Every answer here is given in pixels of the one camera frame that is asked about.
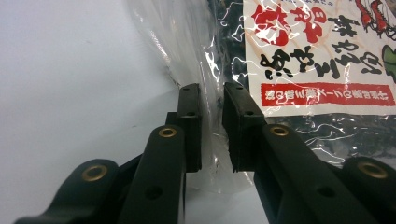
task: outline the black object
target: black object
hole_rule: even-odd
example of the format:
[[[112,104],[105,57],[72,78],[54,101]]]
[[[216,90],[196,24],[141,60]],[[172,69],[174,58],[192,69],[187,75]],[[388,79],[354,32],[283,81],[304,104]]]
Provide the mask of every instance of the black object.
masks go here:
[[[268,125],[248,91],[226,83],[223,125],[235,171],[254,181],[271,224],[396,223],[396,171],[369,158],[343,169],[320,161],[292,129]],[[201,168],[199,87],[180,90],[177,112],[155,129],[142,156],[81,164],[49,209],[26,223],[183,223],[186,172]]]
[[[223,126],[237,136],[230,140],[233,168],[254,167],[270,223],[396,223],[396,171],[364,157],[332,167],[292,129],[266,124],[241,85],[227,83],[224,94]]]

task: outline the white surface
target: white surface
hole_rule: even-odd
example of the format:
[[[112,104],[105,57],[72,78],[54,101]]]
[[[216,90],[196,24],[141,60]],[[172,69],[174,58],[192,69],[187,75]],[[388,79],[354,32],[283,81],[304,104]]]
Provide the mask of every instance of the white surface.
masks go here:
[[[0,1],[0,223],[38,215],[78,165],[124,164],[177,87],[123,1]],[[263,223],[254,188],[187,190],[186,223]]]

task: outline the plastic wrap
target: plastic wrap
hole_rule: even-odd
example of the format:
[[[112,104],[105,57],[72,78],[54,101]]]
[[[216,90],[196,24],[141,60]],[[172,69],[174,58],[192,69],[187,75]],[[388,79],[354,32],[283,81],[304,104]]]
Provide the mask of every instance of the plastic wrap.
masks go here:
[[[179,87],[191,83],[201,86],[203,170],[189,175],[188,185],[215,192],[236,192],[252,185],[249,173],[232,173],[227,136],[220,122],[225,81],[239,82],[249,89],[267,122],[282,123],[296,130],[322,160],[342,166],[345,158],[369,156],[396,167],[396,72],[392,73],[396,70],[395,19],[384,4],[379,6],[380,0],[129,0],[129,3],[134,20],[163,57],[175,83]],[[357,28],[360,30],[356,34],[349,33]],[[375,47],[376,51],[389,47],[387,60],[384,50],[382,55],[371,53],[372,43],[380,45]],[[259,46],[256,51],[251,48],[254,44]],[[322,61],[312,60],[311,50],[317,50],[314,59],[319,57]],[[338,55],[340,50],[346,50],[344,56]],[[252,52],[263,55],[261,60],[250,60],[247,55]],[[258,67],[267,70],[255,72]],[[356,74],[350,72],[356,73],[356,67],[361,69],[359,75],[369,73],[375,78],[363,77],[355,83],[356,78],[350,78]],[[311,79],[305,74],[314,76]],[[264,83],[267,86],[260,81],[257,84],[258,77],[267,79]],[[304,84],[295,81],[296,77],[304,77]],[[293,84],[300,88],[300,94],[314,89],[315,96],[304,95],[298,103],[287,98],[285,91],[273,92],[280,92],[280,97],[260,89],[279,88],[282,84]],[[362,92],[359,96],[362,103],[348,100],[353,98],[350,88],[368,88],[370,84],[376,84],[371,86],[378,99],[373,106],[364,102],[366,95]],[[321,88],[334,85],[338,89],[334,89],[333,98],[321,102]],[[277,97],[276,103],[281,99],[289,101],[283,101],[285,105],[267,105],[261,98],[264,92],[268,92],[268,97]],[[387,99],[382,95],[384,101],[380,102],[379,93],[386,93]],[[341,96],[346,100],[337,102]]]
[[[223,74],[226,79],[235,80],[250,88],[253,97],[257,94],[256,102],[262,107],[267,122],[290,126],[322,160],[342,166],[345,158],[368,156],[396,168],[396,77],[393,68],[389,66],[396,61],[390,59],[393,56],[387,58],[384,53],[386,46],[390,54],[393,54],[392,50],[396,47],[395,20],[386,3],[381,4],[379,0],[209,0],[211,11],[218,21],[216,46]],[[254,51],[253,53],[260,54],[261,60],[260,57],[258,61],[247,57],[247,44],[250,45],[250,53]],[[375,48],[382,48],[382,55],[371,53]],[[346,52],[340,56],[338,52],[342,49]],[[302,52],[312,53],[311,57],[301,54]],[[326,64],[314,62],[317,58],[322,58],[323,62],[330,61],[327,63],[327,71],[323,72]],[[361,69],[359,74],[352,73],[357,69],[351,69],[362,64],[367,65],[367,68]],[[321,73],[317,69],[319,66],[323,69]],[[339,67],[338,74],[334,72],[336,66]],[[266,70],[256,72],[259,71],[257,67],[265,67]],[[311,77],[300,78],[303,83],[295,82],[296,77],[307,76],[306,74]],[[321,79],[331,74],[330,81]],[[259,76],[266,78],[258,81]],[[354,76],[374,78],[361,77],[361,80],[357,80]],[[267,89],[259,89],[257,82],[260,81],[266,84]],[[363,83],[361,88],[385,82],[389,98],[393,97],[385,104],[380,102],[381,106],[375,106],[376,103],[373,102],[329,100],[321,103],[317,96],[305,99],[298,105],[297,100],[293,101],[293,95],[285,103],[286,90],[276,91],[276,86],[282,84],[298,87],[296,90],[300,90],[300,93],[307,88],[319,91],[330,83],[339,85],[344,93],[350,93],[354,91],[352,89],[356,82]],[[268,88],[275,89],[273,95],[269,94],[271,91]],[[375,93],[383,93],[381,88],[374,89],[369,97],[378,97]],[[265,101],[264,97],[274,97],[280,104],[266,106],[269,101]]]

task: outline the brass grommet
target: brass grommet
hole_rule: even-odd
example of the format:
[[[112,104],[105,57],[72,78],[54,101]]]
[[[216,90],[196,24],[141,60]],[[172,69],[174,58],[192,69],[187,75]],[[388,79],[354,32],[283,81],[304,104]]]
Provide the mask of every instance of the brass grommet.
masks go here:
[[[374,178],[385,179],[388,177],[388,173],[384,169],[368,161],[360,161],[358,163],[358,168],[366,175]]]
[[[278,136],[286,136],[289,134],[289,131],[285,128],[280,126],[275,126],[270,129],[271,133],[278,135]]]
[[[92,182],[102,179],[102,177],[106,174],[107,167],[105,167],[104,165],[92,165],[82,173],[82,179],[88,182]]]
[[[161,129],[159,135],[161,137],[173,137],[177,134],[177,131],[173,128],[164,128]]]

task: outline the red graphic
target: red graphic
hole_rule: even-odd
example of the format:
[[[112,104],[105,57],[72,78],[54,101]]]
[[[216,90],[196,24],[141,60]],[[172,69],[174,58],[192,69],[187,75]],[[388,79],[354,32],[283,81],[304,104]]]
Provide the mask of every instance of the red graphic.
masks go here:
[[[318,22],[326,22],[326,14],[319,7],[312,7],[311,11],[303,11],[302,7],[297,7],[295,10],[291,10],[290,13],[296,15],[295,21],[301,21],[305,23],[304,32],[306,33],[306,39],[309,43],[317,43],[318,36],[322,36],[322,28],[318,25]],[[314,16],[314,22],[311,22],[312,15]]]
[[[373,11],[374,16],[367,9],[361,0],[355,0],[356,6],[361,12],[361,23],[363,24],[364,30],[368,32],[367,28],[370,28],[377,32],[377,34],[381,37],[382,34],[385,33],[387,37],[392,40],[396,40],[396,28],[392,27],[388,20],[385,18],[384,13],[379,9],[379,5],[382,4],[381,0],[374,0],[370,4],[370,9]]]
[[[300,83],[262,84],[262,106],[396,105],[388,85]]]
[[[282,11],[281,6],[277,6],[276,11],[273,11],[271,8],[263,9],[261,5],[258,5],[251,17],[257,24],[255,33],[260,40],[277,46],[285,46],[289,42],[286,31],[290,28],[285,21],[287,14]],[[275,31],[277,36],[275,38],[268,36],[269,31]]]

